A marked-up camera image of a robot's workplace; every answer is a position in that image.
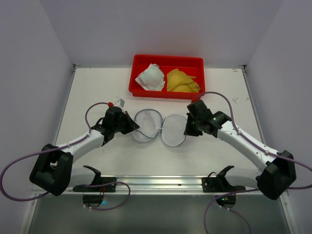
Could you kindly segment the yellow bra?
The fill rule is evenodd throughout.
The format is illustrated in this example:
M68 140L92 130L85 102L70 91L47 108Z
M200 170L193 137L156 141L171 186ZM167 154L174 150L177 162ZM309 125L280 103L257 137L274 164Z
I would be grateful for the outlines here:
M199 93L200 86L195 82L195 76L173 69L167 74L167 92Z

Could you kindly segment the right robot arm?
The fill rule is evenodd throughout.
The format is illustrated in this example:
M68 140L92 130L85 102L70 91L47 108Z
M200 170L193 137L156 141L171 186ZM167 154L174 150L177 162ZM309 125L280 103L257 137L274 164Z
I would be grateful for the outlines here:
M238 150L256 168L240 169L230 165L215 177L203 177L205 193L234 192L247 187L259 189L271 200L276 200L296 180L293 155L284 150L278 152L265 146L239 127L225 113L212 113L202 100L187 106L187 123L184 134L198 137L208 134Z

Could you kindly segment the white mesh laundry bag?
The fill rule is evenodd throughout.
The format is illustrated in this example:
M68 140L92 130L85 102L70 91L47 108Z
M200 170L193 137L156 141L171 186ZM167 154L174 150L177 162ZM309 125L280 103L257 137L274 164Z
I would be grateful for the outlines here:
M162 141L170 147L177 147L184 143L186 136L186 117L172 114L163 117L162 114L151 108L138 111L134 122L139 128L132 132L133 138L140 143L147 143L161 136Z

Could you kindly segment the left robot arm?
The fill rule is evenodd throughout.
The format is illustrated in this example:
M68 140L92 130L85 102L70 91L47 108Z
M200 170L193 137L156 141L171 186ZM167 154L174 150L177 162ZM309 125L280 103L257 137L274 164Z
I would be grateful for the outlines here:
M125 135L137 129L139 125L127 112L119 107L109 107L105 116L90 127L83 137L59 146L45 145L29 180L55 196L61 195L68 187L99 187L99 170L91 166L74 169L73 164L92 150L107 144L116 133Z

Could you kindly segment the white bra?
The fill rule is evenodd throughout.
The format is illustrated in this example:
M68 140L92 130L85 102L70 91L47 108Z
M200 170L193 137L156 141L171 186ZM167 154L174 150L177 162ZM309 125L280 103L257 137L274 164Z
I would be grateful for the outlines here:
M150 64L147 69L141 72L135 81L145 91L161 91L164 88L164 73L157 64Z

